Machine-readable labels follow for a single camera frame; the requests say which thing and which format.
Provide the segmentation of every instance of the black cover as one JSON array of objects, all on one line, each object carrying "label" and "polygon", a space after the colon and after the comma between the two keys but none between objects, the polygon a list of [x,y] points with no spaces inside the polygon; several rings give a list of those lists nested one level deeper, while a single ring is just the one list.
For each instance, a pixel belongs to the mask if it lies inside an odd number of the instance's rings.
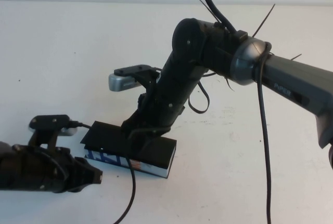
[{"label": "black cover", "polygon": [[[126,142],[119,126],[98,121],[94,122],[81,141],[87,150],[118,156],[124,156]],[[176,140],[158,137],[144,145],[141,150],[130,149],[128,156],[130,159],[167,169],[176,143]]]}]

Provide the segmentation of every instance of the black robotic arm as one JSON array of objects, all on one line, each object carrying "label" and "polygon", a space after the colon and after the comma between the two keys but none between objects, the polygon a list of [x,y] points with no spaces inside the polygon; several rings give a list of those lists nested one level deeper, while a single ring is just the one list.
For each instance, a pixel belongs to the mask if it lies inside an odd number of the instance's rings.
[{"label": "black robotic arm", "polygon": [[[173,50],[160,73],[156,68],[139,65],[117,69],[109,76],[110,90],[120,91],[138,84],[147,89],[139,98],[136,112],[124,121],[123,131],[127,136],[161,136],[168,132],[208,70],[240,85],[256,82],[266,47],[266,42],[244,31],[232,33],[220,22],[182,20],[173,34]],[[138,72],[146,77],[137,76]],[[332,72],[269,54],[262,83],[316,116],[321,148],[333,143]]]}]

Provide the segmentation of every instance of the cable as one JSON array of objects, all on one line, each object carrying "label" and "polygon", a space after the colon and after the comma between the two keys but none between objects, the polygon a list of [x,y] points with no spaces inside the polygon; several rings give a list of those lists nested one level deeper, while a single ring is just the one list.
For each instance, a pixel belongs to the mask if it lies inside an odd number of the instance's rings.
[{"label": "cable", "polygon": [[254,32],[254,34],[252,35],[252,37],[255,37],[256,34],[259,32],[260,28],[262,27],[262,25],[265,23],[265,21],[267,20],[267,18],[269,17],[269,15],[271,14],[273,8],[275,7],[275,3],[272,6],[272,8],[270,9],[270,11],[268,12],[268,14],[266,15],[265,19],[261,22],[260,26],[258,27],[258,29]]},{"label": "cable", "polygon": [[210,77],[210,76],[214,76],[215,74],[216,74],[216,72],[212,72],[212,73],[205,74],[202,77]]},{"label": "cable", "polygon": [[268,145],[268,131],[267,131],[266,116],[265,116],[264,99],[263,99],[263,93],[262,93],[262,74],[263,74],[263,70],[264,70],[265,61],[267,60],[271,49],[272,49],[272,45],[270,43],[266,42],[266,49],[263,52],[263,54],[260,56],[258,78],[257,78],[259,108],[260,108],[262,133],[263,133],[263,139],[264,139],[264,152],[265,152],[265,164],[266,164],[266,179],[267,179],[266,215],[267,215],[267,224],[272,223],[272,221],[271,221],[272,177],[271,177],[270,148],[269,148],[269,145]]},{"label": "cable", "polygon": [[83,124],[83,123],[80,123],[79,127],[84,127],[84,128],[87,128],[87,129],[91,129],[91,126],[89,126],[87,124]]},{"label": "cable", "polygon": [[202,93],[205,95],[205,97],[207,98],[207,108],[204,110],[204,111],[200,111],[196,108],[194,108],[191,104],[191,101],[190,101],[190,97],[188,97],[188,106],[191,108],[191,110],[193,110],[194,112],[198,113],[198,114],[204,114],[208,108],[209,108],[209,104],[210,104],[210,99],[209,99],[209,95],[208,93],[206,92],[206,90],[204,89],[204,87],[202,86],[202,83],[199,81],[198,83]]},{"label": "cable", "polygon": [[301,56],[302,54],[298,54],[296,57],[293,57],[291,60],[294,60],[296,58],[298,58],[299,56]]},{"label": "cable", "polygon": [[[91,129],[91,126],[89,126],[87,124],[83,124],[83,123],[80,123],[78,121],[70,121],[70,128],[76,128],[76,127],[84,127],[84,128],[87,128],[87,129]],[[128,212],[130,211],[130,209],[132,207],[134,197],[135,197],[135,192],[136,192],[136,181],[135,181],[135,174],[134,174],[133,166],[132,166],[131,161],[130,161],[130,159],[129,159],[129,157],[126,153],[124,154],[124,157],[125,157],[128,165],[129,165],[129,169],[131,171],[132,185],[133,185],[132,186],[132,195],[131,195],[130,202],[129,202],[127,208],[125,209],[123,214],[119,217],[119,219],[117,221],[115,221],[114,224],[119,224],[125,218],[125,216],[128,214]]]},{"label": "cable", "polygon": [[215,16],[215,14],[212,12],[212,10],[210,10],[209,9],[209,7],[205,4],[205,3],[203,3],[203,1],[202,0],[199,0],[203,5],[204,5],[204,7],[212,14],[212,16],[215,18],[215,20],[217,21],[217,22],[220,22],[219,21],[219,19]]},{"label": "cable", "polygon": [[213,14],[221,21],[222,24],[229,30],[230,33],[236,33],[234,26],[228,21],[228,19],[218,10],[212,0],[205,0]]},{"label": "cable", "polygon": [[136,182],[135,182],[134,169],[132,167],[131,161],[130,161],[129,157],[127,156],[127,154],[125,155],[125,159],[126,159],[128,165],[129,165],[129,169],[130,169],[131,175],[132,175],[132,184],[133,184],[132,195],[131,195],[130,202],[129,202],[127,208],[125,209],[124,213],[119,217],[119,219],[114,224],[119,224],[125,218],[125,216],[128,214],[128,212],[130,211],[130,209],[132,207],[132,204],[133,204],[133,201],[134,201],[134,197],[135,197]]}]

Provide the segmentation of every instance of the screw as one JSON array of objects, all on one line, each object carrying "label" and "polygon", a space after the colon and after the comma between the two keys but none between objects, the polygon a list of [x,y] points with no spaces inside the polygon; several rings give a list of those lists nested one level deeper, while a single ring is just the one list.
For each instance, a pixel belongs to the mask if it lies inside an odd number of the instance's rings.
[{"label": "screw", "polygon": [[16,151],[20,151],[21,147],[18,144],[16,144],[16,145],[13,146],[13,149],[16,150]]}]

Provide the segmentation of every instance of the small box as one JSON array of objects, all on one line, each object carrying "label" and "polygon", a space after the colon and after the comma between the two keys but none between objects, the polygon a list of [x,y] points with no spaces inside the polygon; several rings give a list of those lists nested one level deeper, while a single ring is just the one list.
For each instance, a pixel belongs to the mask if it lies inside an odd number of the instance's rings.
[{"label": "small box", "polygon": [[[127,140],[120,127],[95,121],[82,139],[86,158],[128,168],[124,151]],[[177,141],[158,137],[146,143],[141,150],[130,149],[128,157],[133,168],[155,176],[167,178]]]}]

